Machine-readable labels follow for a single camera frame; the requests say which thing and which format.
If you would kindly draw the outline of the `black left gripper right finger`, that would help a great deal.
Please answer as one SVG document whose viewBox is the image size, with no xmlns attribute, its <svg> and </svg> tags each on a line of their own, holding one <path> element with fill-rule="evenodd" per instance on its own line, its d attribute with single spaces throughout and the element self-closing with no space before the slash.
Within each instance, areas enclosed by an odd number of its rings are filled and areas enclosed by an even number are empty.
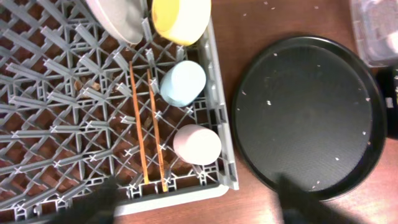
<svg viewBox="0 0 398 224">
<path fill-rule="evenodd" d="M 286 175 L 278 178 L 277 194 L 285 224 L 354 224 L 354 219 L 320 202 Z"/>
</svg>

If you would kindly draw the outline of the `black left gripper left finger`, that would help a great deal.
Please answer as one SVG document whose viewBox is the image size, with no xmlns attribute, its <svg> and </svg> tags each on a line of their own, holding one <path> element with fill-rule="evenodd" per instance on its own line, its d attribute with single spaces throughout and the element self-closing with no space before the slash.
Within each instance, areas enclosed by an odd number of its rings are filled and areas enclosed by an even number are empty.
<svg viewBox="0 0 398 224">
<path fill-rule="evenodd" d="M 118 199 L 118 186 L 116 185 L 116 179 L 114 177 L 110 177 L 77 205 L 59 213 L 47 223 L 113 224 L 114 212 Z"/>
</svg>

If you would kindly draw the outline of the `wooden chopstick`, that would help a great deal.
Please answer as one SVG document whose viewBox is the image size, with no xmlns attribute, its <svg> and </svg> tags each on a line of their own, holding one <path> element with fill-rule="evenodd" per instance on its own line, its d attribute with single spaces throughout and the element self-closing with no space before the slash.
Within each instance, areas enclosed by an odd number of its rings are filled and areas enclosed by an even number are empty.
<svg viewBox="0 0 398 224">
<path fill-rule="evenodd" d="M 133 100 L 133 105 L 134 105 L 134 114 L 135 114 L 135 118 L 136 118 L 136 129 L 137 129 L 137 137 L 138 137 L 138 141 L 139 141 L 142 173 L 143 173 L 143 177 L 144 177 L 144 183 L 148 184 L 149 176 L 148 176 L 148 171 L 147 171 L 146 152 L 145 152 L 144 138 L 142 135 L 141 118 L 140 118 L 140 114 L 139 114 L 139 104 L 138 104 L 138 99 L 137 99 L 136 83 L 135 83 L 135 79 L 134 79 L 132 61 L 129 62 L 129 74 L 130 74 L 130 79 L 131 79 L 132 100 Z"/>
<path fill-rule="evenodd" d="M 151 111 L 152 111 L 152 123 L 154 126 L 155 143 L 156 143 L 156 149 L 157 149 L 157 155 L 158 155 L 158 161 L 159 161 L 160 180 L 162 183 L 162 191 L 167 192 L 168 186 L 167 186 L 167 182 L 165 179 L 164 158 L 163 158 L 163 154 L 162 154 L 162 149 L 160 147 L 159 125 L 158 125 L 158 121 L 156 118 L 155 95 L 154 95 L 154 91 L 153 91 L 152 85 L 151 85 L 152 74 L 151 74 L 150 68 L 147 69 L 147 81 L 148 81 L 148 85 L 149 85 L 150 106 L 151 106 Z"/>
</svg>

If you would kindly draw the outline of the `pink plastic cup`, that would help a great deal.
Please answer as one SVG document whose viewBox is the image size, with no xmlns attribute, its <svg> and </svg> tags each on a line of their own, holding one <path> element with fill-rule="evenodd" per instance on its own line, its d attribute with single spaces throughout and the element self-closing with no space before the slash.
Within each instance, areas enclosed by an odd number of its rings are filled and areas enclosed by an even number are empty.
<svg viewBox="0 0 398 224">
<path fill-rule="evenodd" d="M 180 128 L 174 136 L 173 147 L 176 155 L 189 164 L 209 165 L 221 154 L 222 144 L 211 129 L 197 124 Z"/>
</svg>

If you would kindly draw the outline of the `light blue plastic cup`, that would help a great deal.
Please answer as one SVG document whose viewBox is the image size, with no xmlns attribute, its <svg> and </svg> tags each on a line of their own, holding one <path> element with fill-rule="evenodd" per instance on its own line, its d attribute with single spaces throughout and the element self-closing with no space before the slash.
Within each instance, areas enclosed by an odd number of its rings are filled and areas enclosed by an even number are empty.
<svg viewBox="0 0 398 224">
<path fill-rule="evenodd" d="M 170 105 L 184 107 L 201 93 L 206 85 L 204 69 L 196 62 L 184 60 L 163 77 L 160 95 Z"/>
</svg>

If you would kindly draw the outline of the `grey round plate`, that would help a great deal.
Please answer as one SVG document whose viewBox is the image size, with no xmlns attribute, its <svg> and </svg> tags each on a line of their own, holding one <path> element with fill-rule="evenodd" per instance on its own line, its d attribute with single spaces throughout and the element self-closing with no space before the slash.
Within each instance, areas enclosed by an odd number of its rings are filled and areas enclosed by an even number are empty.
<svg viewBox="0 0 398 224">
<path fill-rule="evenodd" d="M 141 22 L 147 12 L 146 0 L 86 0 L 86 4 L 116 40 L 136 45 L 143 39 Z"/>
</svg>

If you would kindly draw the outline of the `yellow bowl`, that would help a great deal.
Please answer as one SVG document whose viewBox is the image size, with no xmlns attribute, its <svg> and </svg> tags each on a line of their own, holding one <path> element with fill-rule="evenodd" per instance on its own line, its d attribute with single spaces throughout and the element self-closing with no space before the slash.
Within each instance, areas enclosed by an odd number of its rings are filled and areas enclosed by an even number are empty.
<svg viewBox="0 0 398 224">
<path fill-rule="evenodd" d="M 194 44 L 211 17 L 211 0 L 153 0 L 152 22 L 156 32 L 178 45 Z"/>
</svg>

